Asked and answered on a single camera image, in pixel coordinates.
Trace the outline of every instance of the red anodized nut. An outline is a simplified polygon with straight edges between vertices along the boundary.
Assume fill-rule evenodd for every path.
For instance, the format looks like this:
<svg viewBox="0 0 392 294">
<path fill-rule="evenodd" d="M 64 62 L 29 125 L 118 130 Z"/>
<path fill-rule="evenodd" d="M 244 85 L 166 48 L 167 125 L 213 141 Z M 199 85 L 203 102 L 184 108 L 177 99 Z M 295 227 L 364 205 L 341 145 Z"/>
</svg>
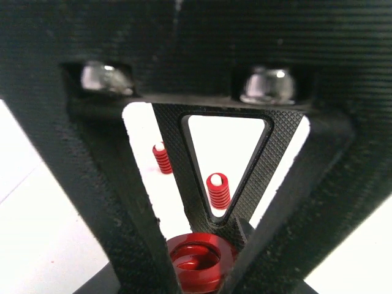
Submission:
<svg viewBox="0 0 392 294">
<path fill-rule="evenodd" d="M 214 293 L 234 265 L 236 249 L 209 233 L 190 233 L 167 241 L 169 255 L 186 294 Z"/>
</svg>

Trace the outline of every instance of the textured black plastic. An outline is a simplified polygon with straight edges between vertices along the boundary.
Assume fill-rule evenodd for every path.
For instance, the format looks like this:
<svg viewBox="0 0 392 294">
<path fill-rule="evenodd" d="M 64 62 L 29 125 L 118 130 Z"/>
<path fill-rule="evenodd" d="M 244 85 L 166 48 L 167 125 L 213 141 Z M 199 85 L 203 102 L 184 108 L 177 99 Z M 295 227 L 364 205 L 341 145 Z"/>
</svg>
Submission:
<svg viewBox="0 0 392 294">
<path fill-rule="evenodd" d="M 235 217 L 247 221 L 251 218 L 300 123 L 302 114 L 296 111 L 223 110 L 163 104 L 154 104 L 153 108 L 191 228 L 196 232 L 216 233 L 234 243 L 237 232 L 223 227 L 228 219 L 229 226 L 232 226 Z M 213 217 L 208 205 L 187 126 L 187 118 L 190 115 L 239 116 L 263 119 L 265 122 L 265 130 L 254 156 L 238 185 L 236 194 L 233 195 L 227 216 L 220 222 Z"/>
<path fill-rule="evenodd" d="M 125 150 L 119 120 L 129 99 L 120 107 L 111 100 L 76 101 L 65 92 L 60 65 L 119 62 L 132 67 L 145 101 L 219 108 L 241 108 L 230 99 L 236 66 L 278 62 L 319 68 L 313 104 L 286 110 L 302 109 L 307 116 L 343 112 L 356 137 L 309 193 L 300 195 L 303 201 L 284 205 L 289 201 L 280 197 L 290 214 L 284 225 L 268 231 L 273 246 L 253 247 L 251 237 L 221 291 L 288 293 L 392 190 L 391 6 L 389 0 L 4 2 L 0 95 L 101 243 L 123 293 L 176 293 L 164 239 L 132 153 Z M 76 119 L 80 109 L 85 112 Z M 96 125 L 87 126 L 87 117 Z M 120 153 L 111 132 L 120 137 Z M 317 162 L 309 158 L 310 166 Z M 308 168 L 294 162 L 292 169 L 298 177 L 290 181 L 305 185 Z M 292 188 L 277 195 L 290 200 L 297 193 Z M 263 230 L 253 236 L 262 239 Z M 248 266 L 253 257 L 259 264 L 266 258 L 261 271 Z"/>
</svg>

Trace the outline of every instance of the white plastic tip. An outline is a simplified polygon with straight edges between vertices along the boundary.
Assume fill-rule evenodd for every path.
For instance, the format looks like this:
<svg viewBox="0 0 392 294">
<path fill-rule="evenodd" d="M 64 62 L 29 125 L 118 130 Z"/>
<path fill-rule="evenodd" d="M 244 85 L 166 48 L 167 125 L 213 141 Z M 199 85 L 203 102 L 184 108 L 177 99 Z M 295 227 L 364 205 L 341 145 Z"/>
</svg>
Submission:
<svg viewBox="0 0 392 294">
<path fill-rule="evenodd" d="M 164 145 L 162 142 L 159 142 L 159 143 L 157 143 L 157 144 L 155 145 L 155 149 L 156 149 L 157 151 L 163 151 L 163 150 L 165 150 L 165 145 Z"/>
<path fill-rule="evenodd" d="M 222 178 L 220 175 L 214 174 L 211 177 L 211 184 L 214 185 L 215 187 L 219 187 L 223 184 Z"/>
</svg>

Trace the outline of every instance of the red coil spring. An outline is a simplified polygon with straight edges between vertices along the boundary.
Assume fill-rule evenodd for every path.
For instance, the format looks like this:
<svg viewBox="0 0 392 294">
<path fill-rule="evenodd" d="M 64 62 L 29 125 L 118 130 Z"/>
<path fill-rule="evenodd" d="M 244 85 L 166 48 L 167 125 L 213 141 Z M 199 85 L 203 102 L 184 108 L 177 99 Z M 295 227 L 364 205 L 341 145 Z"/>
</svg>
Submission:
<svg viewBox="0 0 392 294">
<path fill-rule="evenodd" d="M 163 142 L 160 142 L 153 147 L 153 153 L 157 160 L 159 169 L 164 174 L 172 173 L 172 165 L 170 164 L 169 157 Z"/>
<path fill-rule="evenodd" d="M 220 176 L 221 185 L 214 185 L 211 178 L 214 175 Z M 211 199 L 211 205 L 216 209 L 227 209 L 230 205 L 230 191 L 228 189 L 228 179 L 223 173 L 213 173 L 207 179 L 208 194 Z"/>
</svg>

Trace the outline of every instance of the triangular cutout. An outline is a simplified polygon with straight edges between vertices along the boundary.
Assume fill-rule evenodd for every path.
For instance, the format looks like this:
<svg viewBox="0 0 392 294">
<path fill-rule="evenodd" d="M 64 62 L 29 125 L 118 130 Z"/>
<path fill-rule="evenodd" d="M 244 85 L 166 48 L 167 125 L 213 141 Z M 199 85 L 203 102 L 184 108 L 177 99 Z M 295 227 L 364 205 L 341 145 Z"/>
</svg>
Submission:
<svg viewBox="0 0 392 294">
<path fill-rule="evenodd" d="M 211 212 L 214 216 L 221 217 L 230 206 L 255 153 L 265 122 L 256 118 L 192 115 L 188 119 L 188 125 Z M 228 203 L 227 196 L 223 196 L 225 177 L 222 175 L 228 181 Z"/>
</svg>

